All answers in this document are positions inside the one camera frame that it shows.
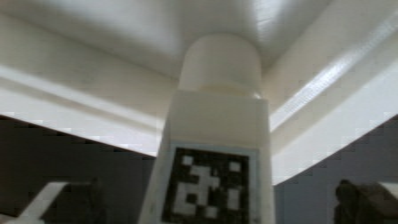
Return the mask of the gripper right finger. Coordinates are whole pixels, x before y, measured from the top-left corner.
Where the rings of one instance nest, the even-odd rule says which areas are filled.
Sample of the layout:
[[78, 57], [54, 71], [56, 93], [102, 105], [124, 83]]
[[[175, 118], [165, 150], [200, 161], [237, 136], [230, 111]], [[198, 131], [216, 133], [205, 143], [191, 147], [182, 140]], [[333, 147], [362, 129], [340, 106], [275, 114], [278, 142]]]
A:
[[355, 184], [346, 179], [335, 187], [333, 224], [398, 224], [398, 186]]

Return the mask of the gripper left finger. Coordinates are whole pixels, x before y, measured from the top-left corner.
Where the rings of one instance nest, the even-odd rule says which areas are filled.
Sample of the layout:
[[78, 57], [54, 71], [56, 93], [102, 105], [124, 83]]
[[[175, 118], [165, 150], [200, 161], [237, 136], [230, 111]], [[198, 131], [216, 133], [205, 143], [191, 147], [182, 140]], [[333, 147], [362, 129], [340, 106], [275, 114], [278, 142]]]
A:
[[19, 215], [0, 213], [0, 224], [106, 224], [97, 181], [49, 182]]

